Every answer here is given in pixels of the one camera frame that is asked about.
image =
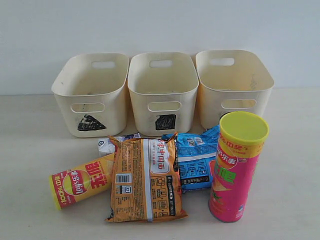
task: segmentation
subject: yellow chip can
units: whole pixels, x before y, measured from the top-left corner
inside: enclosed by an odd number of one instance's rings
[[[49,176],[58,210],[110,189],[114,154]]]

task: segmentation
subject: white table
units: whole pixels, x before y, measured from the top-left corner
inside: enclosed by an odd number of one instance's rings
[[[209,191],[189,192],[189,218],[162,223],[107,223],[110,191],[62,211],[48,176],[98,157],[96,138],[67,130],[53,95],[0,96],[0,239],[320,238],[320,88],[274,89],[264,118],[270,135],[243,218],[216,220]],[[123,134],[136,131],[132,117]],[[202,131],[195,116],[191,132]]]

